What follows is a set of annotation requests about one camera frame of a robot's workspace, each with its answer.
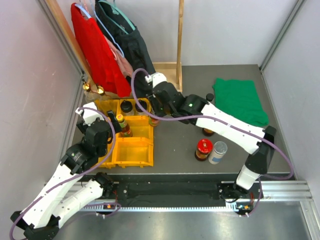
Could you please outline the sauce bottle yellow cap front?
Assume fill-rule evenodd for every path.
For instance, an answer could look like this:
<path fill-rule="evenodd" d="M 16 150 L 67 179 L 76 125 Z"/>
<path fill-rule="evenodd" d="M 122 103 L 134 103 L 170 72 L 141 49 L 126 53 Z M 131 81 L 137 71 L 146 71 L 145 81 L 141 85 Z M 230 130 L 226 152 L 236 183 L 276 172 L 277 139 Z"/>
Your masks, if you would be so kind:
<path fill-rule="evenodd" d="M 130 125 L 126 121 L 125 117 L 122 114 L 117 114 L 116 119 L 121 127 L 121 132 L 120 132 L 121 137 L 122 138 L 132 137 L 133 132 L 131 130 Z"/>

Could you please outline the sauce bottle yellow cap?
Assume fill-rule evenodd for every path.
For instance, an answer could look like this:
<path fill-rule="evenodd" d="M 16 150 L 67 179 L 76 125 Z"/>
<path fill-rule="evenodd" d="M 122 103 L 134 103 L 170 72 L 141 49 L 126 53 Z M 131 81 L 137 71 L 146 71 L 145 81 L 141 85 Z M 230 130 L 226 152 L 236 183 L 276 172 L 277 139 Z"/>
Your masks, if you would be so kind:
<path fill-rule="evenodd" d="M 149 116 L 148 117 L 148 123 L 152 127 L 157 127 L 159 125 L 160 121 L 158 119 L 156 119 L 156 118 L 153 118 L 153 117 Z"/>
<path fill-rule="evenodd" d="M 117 114 L 116 119 L 121 127 L 121 132 L 120 132 L 121 137 L 122 138 L 132 137 L 133 132 L 131 130 L 130 125 L 126 121 L 125 117 L 122 114 Z"/>

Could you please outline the black lid spice shaker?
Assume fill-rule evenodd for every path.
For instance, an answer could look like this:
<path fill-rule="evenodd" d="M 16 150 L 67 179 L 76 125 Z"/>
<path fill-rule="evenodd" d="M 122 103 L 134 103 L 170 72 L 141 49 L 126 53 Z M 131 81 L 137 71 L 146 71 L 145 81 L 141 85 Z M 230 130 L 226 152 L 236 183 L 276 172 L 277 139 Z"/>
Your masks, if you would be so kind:
<path fill-rule="evenodd" d="M 139 99 L 138 102 L 139 102 L 139 104 L 143 107 L 143 109 L 145 109 L 146 111 L 149 111 L 150 103 L 149 103 L 148 101 L 143 100 L 143 99 Z M 137 103 L 135 103 L 134 106 L 135 106 L 135 113 L 136 113 L 137 116 L 146 116 L 146 117 L 148 117 L 148 114 L 146 114 L 146 113 L 142 110 L 142 108 L 140 108 L 140 107 L 138 106 Z"/>
<path fill-rule="evenodd" d="M 120 109 L 121 109 L 124 116 L 133 116 L 134 115 L 133 105 L 128 100 L 124 100 L 121 102 Z"/>

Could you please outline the glass oil bottle gold spout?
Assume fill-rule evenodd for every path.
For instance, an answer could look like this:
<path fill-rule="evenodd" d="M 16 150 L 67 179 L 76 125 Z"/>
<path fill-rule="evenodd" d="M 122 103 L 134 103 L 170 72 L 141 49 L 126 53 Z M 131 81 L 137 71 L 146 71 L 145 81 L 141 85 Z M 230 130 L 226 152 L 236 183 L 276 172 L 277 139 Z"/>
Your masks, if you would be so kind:
<path fill-rule="evenodd" d="M 94 102 L 96 100 L 96 93 L 92 91 L 89 83 L 83 81 L 82 89 L 84 90 L 85 101 L 87 103 Z"/>

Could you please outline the red lid sauce jar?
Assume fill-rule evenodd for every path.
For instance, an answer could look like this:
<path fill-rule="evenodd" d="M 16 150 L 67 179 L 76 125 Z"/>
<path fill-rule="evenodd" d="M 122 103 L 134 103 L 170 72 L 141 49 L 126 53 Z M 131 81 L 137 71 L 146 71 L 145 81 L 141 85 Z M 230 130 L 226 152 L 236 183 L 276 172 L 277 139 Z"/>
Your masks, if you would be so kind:
<path fill-rule="evenodd" d="M 215 132 L 207 128 L 202 128 L 202 133 L 207 137 L 211 137 Z"/>
<path fill-rule="evenodd" d="M 198 161 L 203 162 L 208 159 L 212 150 L 213 143 L 209 139 L 203 138 L 197 143 L 194 156 Z"/>

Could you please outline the red lid sauce jar front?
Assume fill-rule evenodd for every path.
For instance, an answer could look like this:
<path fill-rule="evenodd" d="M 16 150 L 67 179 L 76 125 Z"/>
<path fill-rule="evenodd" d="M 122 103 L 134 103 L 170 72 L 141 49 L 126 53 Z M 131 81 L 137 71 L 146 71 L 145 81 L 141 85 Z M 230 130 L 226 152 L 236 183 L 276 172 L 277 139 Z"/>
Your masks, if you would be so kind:
<path fill-rule="evenodd" d="M 198 161 L 203 162 L 208 159 L 212 150 L 213 143 L 209 139 L 203 138 L 197 143 L 194 156 Z"/>

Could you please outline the grey lid salt jar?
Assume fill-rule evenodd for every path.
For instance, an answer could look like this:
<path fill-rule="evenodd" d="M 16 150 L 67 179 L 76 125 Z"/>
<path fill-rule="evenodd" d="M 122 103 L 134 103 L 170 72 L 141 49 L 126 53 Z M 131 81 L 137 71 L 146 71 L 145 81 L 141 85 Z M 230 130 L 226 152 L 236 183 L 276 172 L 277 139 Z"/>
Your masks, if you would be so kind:
<path fill-rule="evenodd" d="M 227 150 L 228 150 L 228 146 L 225 142 L 217 141 L 213 145 L 213 149 L 208 156 L 208 161 L 213 165 L 220 163 L 222 158 L 226 154 Z"/>

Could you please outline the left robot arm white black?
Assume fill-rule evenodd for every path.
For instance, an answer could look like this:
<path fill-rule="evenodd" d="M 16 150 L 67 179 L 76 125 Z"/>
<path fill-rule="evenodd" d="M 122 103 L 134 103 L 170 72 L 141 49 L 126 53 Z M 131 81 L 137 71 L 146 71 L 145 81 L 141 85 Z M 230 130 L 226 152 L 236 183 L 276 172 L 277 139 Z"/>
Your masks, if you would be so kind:
<path fill-rule="evenodd" d="M 65 223 L 90 202 L 109 198 L 114 182 L 103 172 L 94 175 L 73 195 L 68 191 L 83 176 L 101 165 L 99 158 L 107 159 L 115 146 L 121 126 L 112 110 L 103 113 L 94 102 L 75 111 L 82 120 L 77 123 L 83 137 L 69 147 L 55 172 L 41 192 L 24 210 L 14 212 L 10 219 L 13 227 L 23 230 L 26 240 L 52 240 Z"/>

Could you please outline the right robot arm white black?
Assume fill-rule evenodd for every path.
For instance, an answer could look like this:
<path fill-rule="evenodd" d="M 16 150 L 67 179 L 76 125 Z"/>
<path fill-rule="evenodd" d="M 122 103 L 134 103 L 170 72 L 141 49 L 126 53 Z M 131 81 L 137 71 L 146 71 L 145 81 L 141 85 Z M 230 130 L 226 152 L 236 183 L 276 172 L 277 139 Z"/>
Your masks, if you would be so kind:
<path fill-rule="evenodd" d="M 239 198 L 249 195 L 254 182 L 268 172 L 275 151 L 276 129 L 271 126 L 263 129 L 245 123 L 196 94 L 183 96 L 162 73 L 156 72 L 144 79 L 151 87 L 148 99 L 156 116 L 168 116 L 171 120 L 210 130 L 248 153 L 230 192 Z"/>

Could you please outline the wooden clothes rack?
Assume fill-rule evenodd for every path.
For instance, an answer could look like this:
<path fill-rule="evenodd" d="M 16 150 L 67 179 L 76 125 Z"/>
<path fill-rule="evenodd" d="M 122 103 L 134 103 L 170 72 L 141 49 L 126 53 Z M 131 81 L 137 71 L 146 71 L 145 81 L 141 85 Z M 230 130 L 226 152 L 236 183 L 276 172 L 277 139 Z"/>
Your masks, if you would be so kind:
<path fill-rule="evenodd" d="M 49 12 L 53 16 L 53 22 L 57 24 L 57 28 L 62 39 L 66 41 L 66 47 L 71 51 L 71 56 L 75 57 L 75 65 L 79 67 L 80 72 L 85 75 L 86 82 L 90 84 L 92 90 L 96 90 L 95 83 L 92 80 L 91 70 L 88 62 L 71 30 L 70 25 L 63 14 L 56 0 L 45 0 L 44 4 L 48 7 Z M 178 36 L 177 36 L 177 58 L 175 62 L 155 62 L 155 69 L 163 73 L 167 80 L 172 83 L 179 92 L 183 91 L 182 81 L 182 64 L 181 64 L 181 49 L 182 49 L 182 32 L 183 32 L 183 17 L 184 17 L 184 1 L 179 1 L 178 9 Z"/>

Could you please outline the small black cap bottle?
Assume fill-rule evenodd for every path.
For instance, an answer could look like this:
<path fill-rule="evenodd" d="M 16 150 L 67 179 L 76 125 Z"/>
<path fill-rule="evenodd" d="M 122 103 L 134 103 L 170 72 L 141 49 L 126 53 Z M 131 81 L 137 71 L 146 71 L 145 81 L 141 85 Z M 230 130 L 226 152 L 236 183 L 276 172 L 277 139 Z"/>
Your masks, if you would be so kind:
<path fill-rule="evenodd" d="M 205 96 L 205 99 L 208 101 L 208 102 L 212 102 L 214 100 L 215 96 L 214 94 L 212 93 L 208 93 L 206 96 Z"/>

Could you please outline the pink garment on hanger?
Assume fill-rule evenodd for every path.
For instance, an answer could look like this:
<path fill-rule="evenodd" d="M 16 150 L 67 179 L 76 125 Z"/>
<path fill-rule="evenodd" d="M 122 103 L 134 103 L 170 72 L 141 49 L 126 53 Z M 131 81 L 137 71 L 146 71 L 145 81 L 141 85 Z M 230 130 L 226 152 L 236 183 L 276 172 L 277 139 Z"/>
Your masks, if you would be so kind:
<path fill-rule="evenodd" d="M 125 57 L 122 57 L 121 52 L 114 46 L 114 44 L 107 37 L 104 36 L 104 38 L 123 76 L 125 78 L 127 77 L 131 78 L 134 71 L 131 64 L 127 61 Z"/>

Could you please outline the red shirt on hanger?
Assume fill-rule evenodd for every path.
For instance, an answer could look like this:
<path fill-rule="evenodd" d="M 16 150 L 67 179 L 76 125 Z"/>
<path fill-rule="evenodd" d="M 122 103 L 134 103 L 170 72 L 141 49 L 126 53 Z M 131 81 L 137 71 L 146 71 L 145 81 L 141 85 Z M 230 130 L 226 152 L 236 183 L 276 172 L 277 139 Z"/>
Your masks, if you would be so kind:
<path fill-rule="evenodd" d="M 94 19 L 86 19 L 80 5 L 70 7 L 75 38 L 87 60 L 93 82 L 104 91 L 119 97 L 128 97 L 131 87 L 121 72 L 105 36 Z"/>

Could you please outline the green cloth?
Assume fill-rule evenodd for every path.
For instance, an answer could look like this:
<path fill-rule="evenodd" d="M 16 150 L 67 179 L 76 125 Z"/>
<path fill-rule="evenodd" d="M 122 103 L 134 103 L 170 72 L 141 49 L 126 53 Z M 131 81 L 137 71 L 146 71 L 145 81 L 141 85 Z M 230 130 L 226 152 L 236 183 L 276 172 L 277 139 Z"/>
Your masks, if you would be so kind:
<path fill-rule="evenodd" d="M 215 106 L 219 110 L 256 127 L 269 124 L 269 117 L 262 107 L 254 81 L 217 78 L 212 88 Z"/>

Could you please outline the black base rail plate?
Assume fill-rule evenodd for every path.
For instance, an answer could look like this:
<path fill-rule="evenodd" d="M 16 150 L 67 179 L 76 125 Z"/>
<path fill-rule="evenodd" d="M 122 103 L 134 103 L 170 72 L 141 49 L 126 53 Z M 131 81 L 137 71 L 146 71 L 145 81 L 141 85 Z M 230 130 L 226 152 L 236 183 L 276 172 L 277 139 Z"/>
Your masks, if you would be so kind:
<path fill-rule="evenodd" d="M 101 198 L 124 207 L 209 207 L 225 200 L 257 199 L 259 185 L 242 189 L 227 175 L 216 174 L 110 174 Z"/>

